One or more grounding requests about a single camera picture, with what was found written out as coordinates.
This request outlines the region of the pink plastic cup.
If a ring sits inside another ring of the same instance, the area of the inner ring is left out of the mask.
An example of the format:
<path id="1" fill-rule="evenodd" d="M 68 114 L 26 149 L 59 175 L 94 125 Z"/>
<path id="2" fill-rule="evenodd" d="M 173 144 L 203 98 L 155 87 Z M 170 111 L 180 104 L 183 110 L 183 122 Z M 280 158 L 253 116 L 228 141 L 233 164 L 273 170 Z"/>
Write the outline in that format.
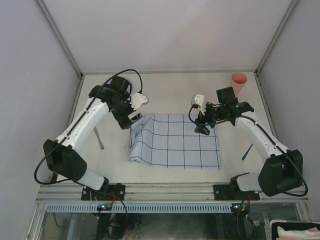
<path id="1" fill-rule="evenodd" d="M 231 87 L 236 96 L 239 95 L 247 81 L 247 76 L 242 72 L 236 72 L 231 76 Z"/>

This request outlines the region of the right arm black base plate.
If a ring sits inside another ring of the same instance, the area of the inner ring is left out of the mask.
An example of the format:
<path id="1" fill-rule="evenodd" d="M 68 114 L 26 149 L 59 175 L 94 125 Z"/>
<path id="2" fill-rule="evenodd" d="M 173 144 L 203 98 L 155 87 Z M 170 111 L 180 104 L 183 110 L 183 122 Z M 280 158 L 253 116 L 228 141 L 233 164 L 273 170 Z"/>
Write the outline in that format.
<path id="1" fill-rule="evenodd" d="M 216 201 L 259 201 L 260 195 L 255 191 L 241 191 L 238 187 L 232 187 L 229 184 L 213 185 L 214 199 Z"/>

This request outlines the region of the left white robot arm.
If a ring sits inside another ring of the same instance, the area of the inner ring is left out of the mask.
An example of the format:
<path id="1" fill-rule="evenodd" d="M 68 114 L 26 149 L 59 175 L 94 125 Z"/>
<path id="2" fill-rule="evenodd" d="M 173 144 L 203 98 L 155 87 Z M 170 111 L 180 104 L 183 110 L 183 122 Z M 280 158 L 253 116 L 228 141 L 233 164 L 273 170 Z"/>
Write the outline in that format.
<path id="1" fill-rule="evenodd" d="M 96 85 L 69 127 L 55 140 L 43 144 L 49 170 L 68 180 L 92 190 L 93 196 L 104 200 L 109 196 L 109 180 L 90 169 L 80 151 L 97 123 L 107 114 L 112 114 L 122 130 L 129 129 L 142 118 L 136 112 L 149 100 L 141 91 L 131 94 L 132 84 L 124 77 L 114 76 L 103 85 Z"/>

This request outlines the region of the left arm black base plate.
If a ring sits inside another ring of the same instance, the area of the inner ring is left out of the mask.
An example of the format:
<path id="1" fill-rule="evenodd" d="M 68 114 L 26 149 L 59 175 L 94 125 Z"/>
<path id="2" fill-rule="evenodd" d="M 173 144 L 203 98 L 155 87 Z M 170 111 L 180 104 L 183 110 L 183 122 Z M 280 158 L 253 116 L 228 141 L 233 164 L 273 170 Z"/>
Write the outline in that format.
<path id="1" fill-rule="evenodd" d="M 112 201 L 125 199 L 126 186 L 124 184 L 115 183 L 108 186 L 108 190 L 103 192 L 102 190 L 93 190 L 89 187 L 83 187 L 81 193 L 82 201 Z"/>

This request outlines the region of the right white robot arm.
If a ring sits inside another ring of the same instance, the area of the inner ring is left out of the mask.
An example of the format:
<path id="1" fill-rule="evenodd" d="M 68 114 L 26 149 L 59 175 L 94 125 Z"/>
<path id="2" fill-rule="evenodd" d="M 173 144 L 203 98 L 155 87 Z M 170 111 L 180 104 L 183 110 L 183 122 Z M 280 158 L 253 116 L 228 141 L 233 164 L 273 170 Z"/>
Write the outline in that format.
<path id="1" fill-rule="evenodd" d="M 300 197 L 309 189 L 303 177 L 303 156 L 300 151 L 290 150 L 272 135 L 257 117 L 254 108 L 246 101 L 239 102 L 232 87 L 216 92 L 218 103 L 206 101 L 201 94 L 194 95 L 191 109 L 198 109 L 195 133 L 209 135 L 218 124 L 230 122 L 241 130 L 263 160 L 258 173 L 243 173 L 230 180 L 230 195 L 237 200 L 249 192 L 263 192 L 268 197 L 278 194 L 291 196 L 291 190 L 304 187 Z"/>

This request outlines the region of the blue checkered cloth placemat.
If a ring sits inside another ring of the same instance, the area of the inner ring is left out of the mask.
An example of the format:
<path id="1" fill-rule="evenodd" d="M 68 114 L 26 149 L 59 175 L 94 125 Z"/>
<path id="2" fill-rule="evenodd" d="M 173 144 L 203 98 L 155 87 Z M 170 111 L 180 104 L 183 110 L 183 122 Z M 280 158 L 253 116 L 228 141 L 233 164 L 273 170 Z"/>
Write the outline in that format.
<path id="1" fill-rule="evenodd" d="M 195 132 L 186 114 L 149 114 L 130 127 L 129 162 L 149 167 L 222 169 L 218 130 Z"/>

